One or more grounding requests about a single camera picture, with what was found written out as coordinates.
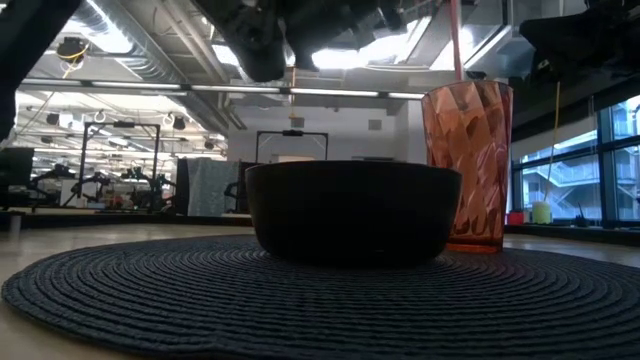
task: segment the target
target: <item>woven placemat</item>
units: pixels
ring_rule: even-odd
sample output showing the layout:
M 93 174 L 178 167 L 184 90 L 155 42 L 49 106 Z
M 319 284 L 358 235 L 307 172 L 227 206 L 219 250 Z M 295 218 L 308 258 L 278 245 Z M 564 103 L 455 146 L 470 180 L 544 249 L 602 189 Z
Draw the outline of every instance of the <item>woven placemat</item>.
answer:
M 638 359 L 639 290 L 638 269 L 552 253 L 338 270 L 227 236 L 54 255 L 2 297 L 65 334 L 153 357 Z

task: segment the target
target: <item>window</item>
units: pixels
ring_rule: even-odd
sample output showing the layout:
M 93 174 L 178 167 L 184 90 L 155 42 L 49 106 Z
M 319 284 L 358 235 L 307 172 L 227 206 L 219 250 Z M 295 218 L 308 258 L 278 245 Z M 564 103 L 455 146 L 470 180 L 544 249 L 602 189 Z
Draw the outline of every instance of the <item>window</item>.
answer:
M 616 201 L 620 220 L 640 220 L 640 146 L 615 153 Z
M 572 124 L 557 129 L 552 164 L 552 147 L 535 150 L 553 132 L 513 144 L 513 208 L 546 201 L 559 224 L 584 215 L 605 228 L 640 226 L 640 95 Z
M 525 168 L 522 170 L 524 207 L 530 210 L 534 202 L 544 201 L 549 191 L 546 201 L 551 205 L 554 219 L 574 219 L 582 213 L 587 219 L 599 220 L 602 219 L 599 183 L 597 156 L 554 162 L 551 174 L 549 165 Z
M 613 139 L 640 135 L 640 95 L 611 107 Z
M 554 156 L 560 154 L 566 154 L 574 150 L 595 147 L 598 139 L 598 132 L 596 130 L 592 130 L 586 132 L 582 135 L 578 135 L 569 140 L 560 142 L 554 146 L 555 150 L 553 151 Z M 544 159 L 551 156 L 551 146 L 544 148 L 542 150 L 533 152 L 531 154 L 525 155 L 520 158 L 522 163 L 526 163 L 533 160 Z

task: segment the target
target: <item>glass window pane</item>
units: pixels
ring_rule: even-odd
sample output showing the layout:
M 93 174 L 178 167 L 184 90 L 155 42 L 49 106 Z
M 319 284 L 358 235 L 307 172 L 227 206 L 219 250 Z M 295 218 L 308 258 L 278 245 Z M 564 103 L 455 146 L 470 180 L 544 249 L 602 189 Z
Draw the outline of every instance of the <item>glass window pane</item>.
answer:
M 524 206 L 531 210 L 533 203 L 543 201 L 547 187 L 547 202 L 554 219 L 574 219 L 580 207 L 589 220 L 602 219 L 600 206 L 600 168 L 598 157 L 585 156 L 560 161 L 551 166 L 537 166 L 522 172 Z
M 640 146 L 616 151 L 616 194 L 620 220 L 640 220 Z
M 640 135 L 640 95 L 611 107 L 615 140 Z
M 596 130 L 586 132 L 582 135 L 578 135 L 569 140 L 557 143 L 553 151 L 554 155 L 568 153 L 574 150 L 595 147 L 598 141 L 598 133 Z M 551 156 L 551 146 L 548 148 L 536 151 L 520 158 L 522 163 L 526 163 L 533 160 L 544 159 Z

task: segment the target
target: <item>red object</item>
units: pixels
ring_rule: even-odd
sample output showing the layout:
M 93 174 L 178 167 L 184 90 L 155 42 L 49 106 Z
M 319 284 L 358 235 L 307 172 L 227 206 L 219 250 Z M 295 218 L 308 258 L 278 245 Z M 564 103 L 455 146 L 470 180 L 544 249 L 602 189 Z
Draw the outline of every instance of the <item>red object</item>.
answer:
M 524 213 L 512 212 L 512 213 L 507 214 L 507 224 L 509 224 L 509 225 L 523 225 L 524 224 Z
M 512 102 L 511 88 L 492 81 L 444 86 L 422 101 L 429 165 L 462 174 L 450 250 L 502 250 Z

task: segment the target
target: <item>yellow cable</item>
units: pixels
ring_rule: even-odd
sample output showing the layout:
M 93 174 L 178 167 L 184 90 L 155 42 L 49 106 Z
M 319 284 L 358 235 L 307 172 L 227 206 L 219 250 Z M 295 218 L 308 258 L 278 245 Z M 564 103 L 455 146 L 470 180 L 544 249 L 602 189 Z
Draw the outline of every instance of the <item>yellow cable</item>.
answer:
M 556 148 L 556 138 L 558 136 L 558 124 L 560 122 L 560 81 L 556 85 L 556 123 L 553 126 L 553 145 L 551 145 L 551 157 L 549 158 L 549 173 L 547 174 L 547 189 L 544 192 L 544 202 L 551 191 L 551 166 L 553 166 L 553 153 Z
M 67 71 L 64 73 L 64 75 L 62 76 L 63 79 L 66 79 L 67 76 L 69 76 L 69 74 L 71 74 L 73 71 L 78 70 L 77 68 L 74 68 L 73 65 L 76 64 L 76 62 L 78 61 L 78 58 L 80 57 L 80 55 L 76 56 L 73 59 L 73 62 L 71 63 L 71 65 L 69 65 L 69 68 L 67 69 Z
M 84 53 L 87 52 L 87 49 L 89 49 L 89 44 L 87 44 L 87 46 L 85 46 L 84 49 L 82 49 L 82 51 L 80 51 L 77 54 L 73 54 L 73 55 L 69 55 L 69 56 L 58 55 L 58 57 L 60 59 L 74 59 L 74 58 L 77 58 L 77 57 L 80 57 L 80 56 L 84 55 Z

